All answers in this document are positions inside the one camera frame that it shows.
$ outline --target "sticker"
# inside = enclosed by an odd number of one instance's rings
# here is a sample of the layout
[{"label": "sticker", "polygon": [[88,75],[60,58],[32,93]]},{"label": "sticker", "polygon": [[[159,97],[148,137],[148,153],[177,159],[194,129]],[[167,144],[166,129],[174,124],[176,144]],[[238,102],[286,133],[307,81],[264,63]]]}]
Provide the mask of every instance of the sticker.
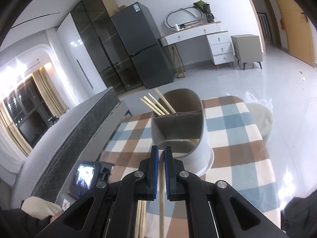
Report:
[{"label": "sticker", "polygon": [[64,199],[63,201],[63,206],[62,206],[62,210],[65,211],[66,209],[68,209],[70,207],[70,202],[67,199]]}]

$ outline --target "dark clothing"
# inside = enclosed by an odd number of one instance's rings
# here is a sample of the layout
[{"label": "dark clothing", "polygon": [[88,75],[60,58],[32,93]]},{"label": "dark clothing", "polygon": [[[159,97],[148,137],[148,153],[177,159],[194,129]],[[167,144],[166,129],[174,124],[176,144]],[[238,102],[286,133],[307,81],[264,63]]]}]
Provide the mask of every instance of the dark clothing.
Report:
[{"label": "dark clothing", "polygon": [[317,237],[317,191],[307,198],[293,198],[281,212],[281,229],[290,238]]},{"label": "dark clothing", "polygon": [[9,210],[0,208],[0,237],[34,238],[50,223],[51,217],[39,220],[19,208]]}]

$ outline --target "beige curtain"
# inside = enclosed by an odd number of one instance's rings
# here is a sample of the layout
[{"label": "beige curtain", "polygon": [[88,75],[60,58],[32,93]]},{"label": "beige curtain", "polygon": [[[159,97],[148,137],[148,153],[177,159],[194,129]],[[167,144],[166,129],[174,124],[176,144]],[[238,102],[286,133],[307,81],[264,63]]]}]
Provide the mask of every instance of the beige curtain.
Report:
[{"label": "beige curtain", "polygon": [[46,105],[54,116],[60,117],[67,110],[63,99],[58,94],[44,67],[32,73],[33,79],[39,89]]},{"label": "beige curtain", "polygon": [[28,156],[32,150],[32,147],[27,143],[18,128],[13,123],[13,120],[3,100],[1,100],[0,103],[0,124],[8,134],[8,137],[11,138],[16,146],[22,151],[22,153]]}]

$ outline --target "white sheer curtain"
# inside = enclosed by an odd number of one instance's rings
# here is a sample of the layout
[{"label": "white sheer curtain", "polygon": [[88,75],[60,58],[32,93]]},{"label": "white sheer curtain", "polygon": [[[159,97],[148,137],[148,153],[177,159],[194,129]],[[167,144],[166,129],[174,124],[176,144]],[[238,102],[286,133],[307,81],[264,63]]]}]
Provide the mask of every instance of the white sheer curtain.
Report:
[{"label": "white sheer curtain", "polygon": [[46,35],[53,51],[51,60],[54,68],[63,85],[65,86],[67,91],[66,95],[68,96],[70,102],[74,106],[77,106],[83,101],[87,100],[89,97],[79,82],[77,75],[75,74],[66,54],[63,51],[55,28],[46,29]]},{"label": "white sheer curtain", "polygon": [[10,140],[6,131],[0,125],[0,178],[13,185],[26,156]]}]

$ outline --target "gray mattress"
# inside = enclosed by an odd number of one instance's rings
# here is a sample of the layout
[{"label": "gray mattress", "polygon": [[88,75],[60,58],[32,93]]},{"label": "gray mattress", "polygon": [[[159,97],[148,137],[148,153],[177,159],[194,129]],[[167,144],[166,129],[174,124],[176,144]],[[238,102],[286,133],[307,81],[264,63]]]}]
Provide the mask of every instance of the gray mattress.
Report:
[{"label": "gray mattress", "polygon": [[111,87],[64,114],[21,168],[12,188],[11,208],[19,208],[30,196],[55,202],[78,156],[118,104]]}]

